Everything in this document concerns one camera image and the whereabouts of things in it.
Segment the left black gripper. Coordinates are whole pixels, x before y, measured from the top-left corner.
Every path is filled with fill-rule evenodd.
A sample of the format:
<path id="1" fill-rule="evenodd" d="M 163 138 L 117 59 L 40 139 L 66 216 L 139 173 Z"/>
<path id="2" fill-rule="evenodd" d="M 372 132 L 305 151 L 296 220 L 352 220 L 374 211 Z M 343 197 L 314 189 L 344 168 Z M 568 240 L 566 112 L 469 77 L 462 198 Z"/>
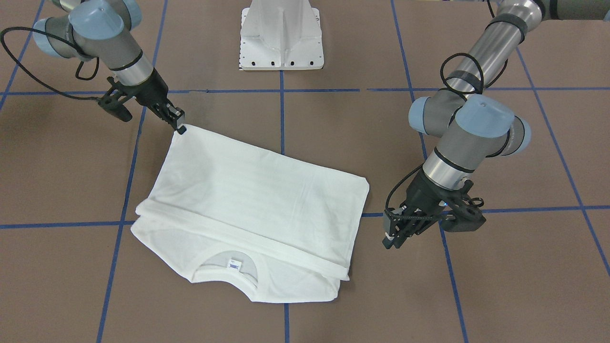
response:
<path id="1" fill-rule="evenodd" d="M 442 212 L 447 206 L 440 197 L 445 188 L 436 185 L 424 173 L 418 171 L 406 189 L 406 199 L 401 206 L 405 209 L 386 209 L 383 212 L 385 249 L 400 248 L 405 241 L 419 235 L 446 215 Z"/>

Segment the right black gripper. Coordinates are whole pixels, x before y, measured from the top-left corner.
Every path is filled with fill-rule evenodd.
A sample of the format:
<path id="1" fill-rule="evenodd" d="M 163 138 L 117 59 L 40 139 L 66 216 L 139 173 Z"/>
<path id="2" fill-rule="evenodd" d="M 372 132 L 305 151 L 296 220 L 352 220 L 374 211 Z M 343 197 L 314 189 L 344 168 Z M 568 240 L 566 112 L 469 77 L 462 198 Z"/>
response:
<path id="1" fill-rule="evenodd" d="M 169 106 L 168 86 L 158 71 L 152 74 L 139 85 L 129 87 L 136 101 L 150 109 L 157 117 L 165 120 L 179 134 L 183 135 L 187 128 L 184 125 L 185 111 L 179 107 Z"/>

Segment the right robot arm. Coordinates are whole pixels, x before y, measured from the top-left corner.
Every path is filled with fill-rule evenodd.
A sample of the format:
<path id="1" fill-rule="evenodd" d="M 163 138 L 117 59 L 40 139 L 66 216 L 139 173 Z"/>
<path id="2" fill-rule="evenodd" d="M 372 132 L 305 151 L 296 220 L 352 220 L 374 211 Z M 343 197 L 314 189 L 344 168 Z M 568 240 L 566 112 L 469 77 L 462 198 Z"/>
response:
<path id="1" fill-rule="evenodd" d="M 142 21 L 134 0 L 55 0 L 63 17 L 43 18 L 33 26 L 37 46 L 46 54 L 81 61 L 98 58 L 113 73 L 111 88 L 98 98 L 98 106 L 128 122 L 124 103 L 135 98 L 179 134 L 186 131 L 185 113 L 168 99 L 168 87 L 131 35 Z"/>

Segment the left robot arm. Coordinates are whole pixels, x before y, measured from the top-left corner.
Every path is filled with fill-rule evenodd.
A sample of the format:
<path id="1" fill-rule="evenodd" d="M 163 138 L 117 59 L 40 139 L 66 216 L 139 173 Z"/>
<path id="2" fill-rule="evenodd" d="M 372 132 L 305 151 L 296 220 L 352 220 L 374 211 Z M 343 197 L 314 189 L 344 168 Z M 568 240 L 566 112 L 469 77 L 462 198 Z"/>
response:
<path id="1" fill-rule="evenodd" d="M 412 182 L 397 208 L 384 205 L 383 246 L 400 248 L 434 223 L 445 232 L 474 232 L 485 222 L 484 200 L 471 197 L 471 176 L 482 161 L 524 150 L 529 124 L 484 95 L 505 71 L 510 54 L 544 21 L 609 20 L 607 0 L 502 0 L 467 53 L 440 67 L 443 87 L 414 100 L 409 125 L 439 141 L 425 162 L 407 174 Z"/>

